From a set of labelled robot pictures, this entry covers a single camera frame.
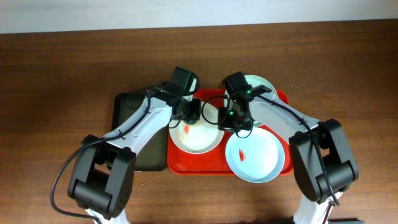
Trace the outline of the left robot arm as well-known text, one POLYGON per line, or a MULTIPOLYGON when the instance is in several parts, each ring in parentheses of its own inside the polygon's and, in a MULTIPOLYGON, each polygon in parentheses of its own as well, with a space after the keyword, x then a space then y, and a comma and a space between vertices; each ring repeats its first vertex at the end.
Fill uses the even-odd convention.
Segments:
POLYGON ((136 157, 149 140, 173 120, 200 118, 200 86, 196 74, 176 67, 169 82, 147 88, 140 107, 123 124, 101 138, 87 136, 72 156, 76 162, 68 196, 95 223, 127 223, 136 157))

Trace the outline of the light blue plate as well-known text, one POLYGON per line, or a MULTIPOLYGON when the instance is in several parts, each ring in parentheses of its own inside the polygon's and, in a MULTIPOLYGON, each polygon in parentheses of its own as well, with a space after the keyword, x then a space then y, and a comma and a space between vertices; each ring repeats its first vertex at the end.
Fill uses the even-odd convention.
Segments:
POLYGON ((225 147, 229 168, 240 179, 261 184, 275 179, 284 168, 285 152, 280 141, 269 131, 254 128, 232 135, 225 147))

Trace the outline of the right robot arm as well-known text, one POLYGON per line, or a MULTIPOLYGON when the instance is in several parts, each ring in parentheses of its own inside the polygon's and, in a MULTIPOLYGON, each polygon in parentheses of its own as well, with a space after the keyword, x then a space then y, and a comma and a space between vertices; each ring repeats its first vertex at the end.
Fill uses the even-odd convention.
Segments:
POLYGON ((265 85, 252 86, 241 72, 223 85, 228 104, 220 108, 220 130, 251 133, 254 123, 271 128, 290 146, 295 181, 302 192, 290 222, 328 223, 339 198, 359 177, 359 169, 342 125, 320 121, 284 103, 265 85))

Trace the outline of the green yellow sponge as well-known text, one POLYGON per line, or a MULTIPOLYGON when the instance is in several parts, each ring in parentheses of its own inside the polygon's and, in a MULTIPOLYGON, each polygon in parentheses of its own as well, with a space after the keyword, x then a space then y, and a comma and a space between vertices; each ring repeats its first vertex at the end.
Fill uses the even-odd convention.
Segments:
POLYGON ((196 125, 196 126, 198 126, 198 125, 200 125, 201 124, 201 121, 200 120, 198 120, 198 121, 196 121, 196 122, 194 122, 194 123, 187 123, 188 125, 196 125))

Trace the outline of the white plate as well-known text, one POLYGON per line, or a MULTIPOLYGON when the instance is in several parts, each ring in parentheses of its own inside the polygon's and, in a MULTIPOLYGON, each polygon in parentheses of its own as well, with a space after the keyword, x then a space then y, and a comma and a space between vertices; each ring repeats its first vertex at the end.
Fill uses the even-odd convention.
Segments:
POLYGON ((205 118, 200 115, 201 124, 188 125, 181 121, 176 128, 170 128, 172 142, 182 151, 189 154, 204 154, 213 150, 222 140, 224 131, 218 129, 218 109, 207 103, 203 109, 205 118))

